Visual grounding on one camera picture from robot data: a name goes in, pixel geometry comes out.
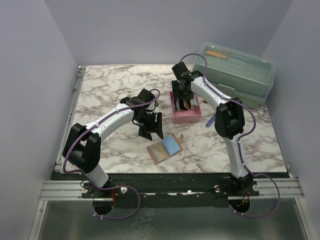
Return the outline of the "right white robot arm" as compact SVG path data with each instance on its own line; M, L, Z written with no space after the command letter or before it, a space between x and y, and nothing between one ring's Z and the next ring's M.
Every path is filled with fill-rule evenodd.
M189 71L182 61L174 65L172 71L176 78L171 82L175 100L190 101L198 95L215 109L214 127L226 144L230 162L230 191L236 196L243 195L253 177L246 167L244 146L240 139L245 126L242 101L224 95L201 72Z

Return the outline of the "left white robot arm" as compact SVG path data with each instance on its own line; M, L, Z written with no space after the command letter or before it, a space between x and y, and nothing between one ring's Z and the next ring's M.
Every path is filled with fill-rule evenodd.
M84 174L94 185L93 191L101 198L111 191L110 177L100 165L101 145L117 129L128 123L138 127L138 135L152 140L152 134L163 138L162 113L156 112L159 96L153 90L142 89L137 96L124 97L109 113L82 125L74 124L68 134L62 156L64 174Z

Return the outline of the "tan leather card holder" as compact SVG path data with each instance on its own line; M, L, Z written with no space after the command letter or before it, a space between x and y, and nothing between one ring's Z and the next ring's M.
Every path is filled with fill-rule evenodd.
M160 141L148 146L146 149L155 165L158 165L172 156L179 154L183 147L181 145L184 135L176 137L174 133L166 135Z

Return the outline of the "gold credit card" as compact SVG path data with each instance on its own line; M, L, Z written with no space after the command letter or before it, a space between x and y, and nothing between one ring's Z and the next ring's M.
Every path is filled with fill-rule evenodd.
M189 100L183 99L182 103L185 110L189 111L191 109L191 104Z

